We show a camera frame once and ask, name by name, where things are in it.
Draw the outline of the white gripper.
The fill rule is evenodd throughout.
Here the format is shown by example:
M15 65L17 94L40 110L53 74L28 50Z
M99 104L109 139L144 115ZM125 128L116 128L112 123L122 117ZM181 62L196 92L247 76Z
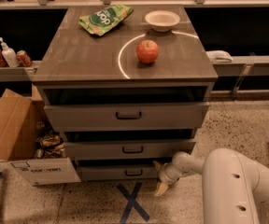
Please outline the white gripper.
M161 163L153 161L153 164L161 181L157 183L154 196L160 197L168 190L168 185L172 185L183 176L184 171L172 162Z

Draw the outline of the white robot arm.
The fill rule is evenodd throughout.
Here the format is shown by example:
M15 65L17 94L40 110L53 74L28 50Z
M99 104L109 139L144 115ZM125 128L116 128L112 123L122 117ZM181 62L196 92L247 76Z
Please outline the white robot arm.
M154 165L157 196L181 177L202 177L204 224L260 224L256 205L269 203L266 166L228 148L215 149L203 159L178 152L170 162Z

